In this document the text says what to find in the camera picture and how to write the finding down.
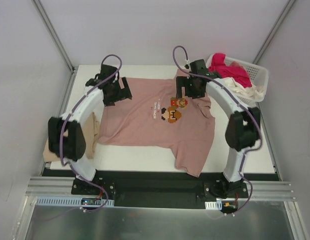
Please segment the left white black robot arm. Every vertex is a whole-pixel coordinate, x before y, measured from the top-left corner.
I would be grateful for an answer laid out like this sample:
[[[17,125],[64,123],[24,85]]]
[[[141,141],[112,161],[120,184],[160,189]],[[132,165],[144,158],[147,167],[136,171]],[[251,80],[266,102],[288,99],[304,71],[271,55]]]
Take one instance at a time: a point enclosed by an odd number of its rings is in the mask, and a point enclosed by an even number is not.
[[[105,107],[132,99],[125,77],[120,77],[119,67],[102,64],[100,73],[85,84],[83,95],[77,103],[60,117],[48,121],[48,147],[60,158],[63,166],[69,165],[76,177],[85,180],[83,189],[91,195],[100,190],[95,179],[96,169],[86,156],[83,126],[93,110],[102,103]]]

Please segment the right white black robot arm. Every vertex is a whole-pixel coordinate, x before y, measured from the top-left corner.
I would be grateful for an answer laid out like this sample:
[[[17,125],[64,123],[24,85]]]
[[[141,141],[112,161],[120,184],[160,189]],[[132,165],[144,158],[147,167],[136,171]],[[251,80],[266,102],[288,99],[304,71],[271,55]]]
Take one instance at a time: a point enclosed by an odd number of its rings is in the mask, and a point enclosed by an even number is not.
[[[245,186],[243,168],[246,155],[256,151],[256,141],[262,140],[260,110],[257,107],[246,106],[220,81],[212,78],[202,59],[187,61],[182,72],[186,76],[176,78],[178,98],[186,95],[196,99],[208,94],[228,117],[225,132],[229,146],[227,164],[221,178],[209,188],[209,192],[221,199],[232,197]]]

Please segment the dusty pink printed t shirt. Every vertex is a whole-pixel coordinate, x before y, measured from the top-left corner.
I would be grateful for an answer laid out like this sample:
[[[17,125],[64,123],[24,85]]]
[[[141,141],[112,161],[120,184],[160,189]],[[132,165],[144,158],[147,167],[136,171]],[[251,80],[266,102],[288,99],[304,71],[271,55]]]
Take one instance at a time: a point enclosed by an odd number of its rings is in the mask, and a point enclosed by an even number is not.
[[[132,99],[104,108],[98,142],[171,149],[177,169],[200,176],[215,131],[209,96],[177,98],[175,79],[129,77],[127,83]]]

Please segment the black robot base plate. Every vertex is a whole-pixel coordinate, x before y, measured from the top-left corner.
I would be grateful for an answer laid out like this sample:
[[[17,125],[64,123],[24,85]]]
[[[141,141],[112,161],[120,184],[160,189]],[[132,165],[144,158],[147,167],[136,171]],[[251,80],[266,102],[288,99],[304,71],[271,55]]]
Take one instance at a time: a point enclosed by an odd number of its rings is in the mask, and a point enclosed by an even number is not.
[[[109,200],[116,207],[192,209],[214,202],[212,186],[219,184],[220,173],[205,173],[196,178],[180,172],[97,171],[90,185],[76,179],[70,170],[45,169],[45,177],[71,177],[71,194],[87,195],[89,203]]]

